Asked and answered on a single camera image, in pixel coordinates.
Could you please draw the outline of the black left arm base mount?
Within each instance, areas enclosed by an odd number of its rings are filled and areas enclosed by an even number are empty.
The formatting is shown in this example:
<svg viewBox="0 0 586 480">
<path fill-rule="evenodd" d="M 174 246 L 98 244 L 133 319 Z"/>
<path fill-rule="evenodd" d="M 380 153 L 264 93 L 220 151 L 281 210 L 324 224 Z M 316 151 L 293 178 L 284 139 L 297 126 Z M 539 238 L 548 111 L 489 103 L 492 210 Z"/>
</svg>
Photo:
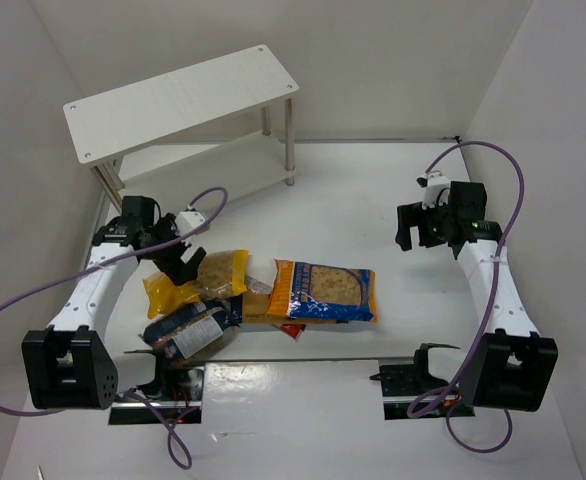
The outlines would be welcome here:
<svg viewBox="0 0 586 480">
<path fill-rule="evenodd" d="M 170 365 L 163 357 L 155 364 L 154 378 L 138 388 L 163 419 L 176 424 L 200 424 L 205 367 L 203 364 Z M 108 424 L 112 426 L 159 424 L 158 418 L 141 401 L 119 395 L 113 403 Z"/>
</svg>

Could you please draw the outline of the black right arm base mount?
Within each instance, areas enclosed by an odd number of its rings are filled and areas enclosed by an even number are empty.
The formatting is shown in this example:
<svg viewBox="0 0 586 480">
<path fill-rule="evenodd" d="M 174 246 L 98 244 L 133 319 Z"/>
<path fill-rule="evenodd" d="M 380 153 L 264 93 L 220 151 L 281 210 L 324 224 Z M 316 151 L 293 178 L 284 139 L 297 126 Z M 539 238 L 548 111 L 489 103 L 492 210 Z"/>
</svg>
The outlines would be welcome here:
<svg viewBox="0 0 586 480">
<path fill-rule="evenodd" d="M 409 405 L 427 391 L 446 387 L 465 357 L 459 347 L 422 343 L 411 358 L 380 361 L 369 379 L 380 385 L 384 419 L 408 420 Z"/>
</svg>

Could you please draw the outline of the blue orange orecchiette pasta bag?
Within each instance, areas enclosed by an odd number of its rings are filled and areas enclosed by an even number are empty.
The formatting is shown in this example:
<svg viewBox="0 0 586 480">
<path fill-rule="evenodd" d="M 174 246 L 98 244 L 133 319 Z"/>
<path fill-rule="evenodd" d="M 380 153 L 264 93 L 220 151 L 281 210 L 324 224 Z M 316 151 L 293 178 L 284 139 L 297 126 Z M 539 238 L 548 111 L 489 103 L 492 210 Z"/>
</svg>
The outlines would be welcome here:
<svg viewBox="0 0 586 480">
<path fill-rule="evenodd" d="M 287 320 L 377 321 L 375 272 L 277 259 L 267 313 Z"/>
</svg>

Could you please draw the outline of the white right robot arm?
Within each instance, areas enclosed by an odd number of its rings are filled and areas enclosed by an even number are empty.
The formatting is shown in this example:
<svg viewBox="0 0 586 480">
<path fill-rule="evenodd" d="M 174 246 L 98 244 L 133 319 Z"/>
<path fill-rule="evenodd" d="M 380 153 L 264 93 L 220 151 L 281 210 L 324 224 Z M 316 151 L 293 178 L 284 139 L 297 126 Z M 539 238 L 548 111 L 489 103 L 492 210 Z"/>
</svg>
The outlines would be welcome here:
<svg viewBox="0 0 586 480">
<path fill-rule="evenodd" d="M 468 351 L 423 344 L 415 352 L 416 377 L 454 382 L 469 407 L 534 412 L 539 409 L 558 358 L 555 341 L 540 335 L 510 272 L 503 232 L 485 217 L 481 183 L 451 181 L 440 173 L 417 180 L 422 201 L 398 207 L 396 242 L 412 247 L 418 232 L 425 248 L 446 245 L 471 290 L 482 332 Z"/>
</svg>

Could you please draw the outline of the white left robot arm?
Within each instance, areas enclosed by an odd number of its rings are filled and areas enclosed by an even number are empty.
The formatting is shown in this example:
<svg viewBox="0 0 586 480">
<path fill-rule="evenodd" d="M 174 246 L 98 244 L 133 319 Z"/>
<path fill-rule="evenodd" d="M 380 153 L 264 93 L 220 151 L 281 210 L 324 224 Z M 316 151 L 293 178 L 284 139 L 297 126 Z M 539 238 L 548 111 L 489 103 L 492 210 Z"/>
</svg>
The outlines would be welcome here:
<svg viewBox="0 0 586 480">
<path fill-rule="evenodd" d="M 184 235 L 206 224 L 188 207 L 157 213 L 149 197 L 127 196 L 120 215 L 94 234 L 89 274 L 76 284 L 60 312 L 43 330 L 29 331 L 21 345 L 33 405 L 38 410 L 109 408 L 117 395 L 153 382 L 157 357 L 147 350 L 109 351 L 107 325 L 129 278 L 143 260 L 174 283 L 196 278 L 206 256 Z"/>
</svg>

